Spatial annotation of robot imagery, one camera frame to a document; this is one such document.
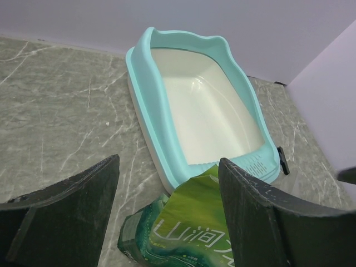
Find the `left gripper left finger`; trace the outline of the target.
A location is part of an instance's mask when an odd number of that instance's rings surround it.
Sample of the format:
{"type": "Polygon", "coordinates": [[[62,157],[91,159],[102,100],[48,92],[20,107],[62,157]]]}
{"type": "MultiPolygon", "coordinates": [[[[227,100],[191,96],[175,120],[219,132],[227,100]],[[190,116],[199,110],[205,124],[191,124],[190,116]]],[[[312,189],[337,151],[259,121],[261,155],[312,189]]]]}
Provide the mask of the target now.
{"type": "Polygon", "coordinates": [[[120,175],[106,159],[1,204],[1,266],[97,266],[120,175]]]}

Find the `green litter bag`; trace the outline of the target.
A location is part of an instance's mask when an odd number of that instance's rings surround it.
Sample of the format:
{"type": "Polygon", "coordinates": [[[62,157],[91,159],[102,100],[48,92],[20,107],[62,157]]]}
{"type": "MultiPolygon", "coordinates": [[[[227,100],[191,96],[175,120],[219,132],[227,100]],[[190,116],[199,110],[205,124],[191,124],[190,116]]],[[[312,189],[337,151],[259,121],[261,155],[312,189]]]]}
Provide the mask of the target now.
{"type": "Polygon", "coordinates": [[[142,266],[234,266],[218,166],[127,216],[117,247],[142,266]]]}

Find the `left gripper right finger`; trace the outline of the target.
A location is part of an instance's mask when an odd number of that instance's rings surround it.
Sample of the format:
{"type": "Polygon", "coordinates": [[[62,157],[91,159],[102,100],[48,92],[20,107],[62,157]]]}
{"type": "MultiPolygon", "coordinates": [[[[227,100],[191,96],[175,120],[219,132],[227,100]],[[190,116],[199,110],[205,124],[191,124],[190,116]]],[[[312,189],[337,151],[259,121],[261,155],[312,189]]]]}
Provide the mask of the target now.
{"type": "Polygon", "coordinates": [[[355,211],[295,197],[226,158],[218,178],[236,266],[355,265],[355,211]]]}

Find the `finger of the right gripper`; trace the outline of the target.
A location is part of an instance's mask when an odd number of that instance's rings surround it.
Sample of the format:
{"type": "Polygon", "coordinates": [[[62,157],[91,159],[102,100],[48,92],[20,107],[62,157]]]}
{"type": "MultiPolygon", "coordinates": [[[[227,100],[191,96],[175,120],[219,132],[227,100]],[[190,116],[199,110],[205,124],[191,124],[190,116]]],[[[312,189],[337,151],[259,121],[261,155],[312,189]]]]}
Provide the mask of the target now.
{"type": "Polygon", "coordinates": [[[337,174],[337,180],[348,184],[356,184],[356,167],[341,170],[337,174]]]}

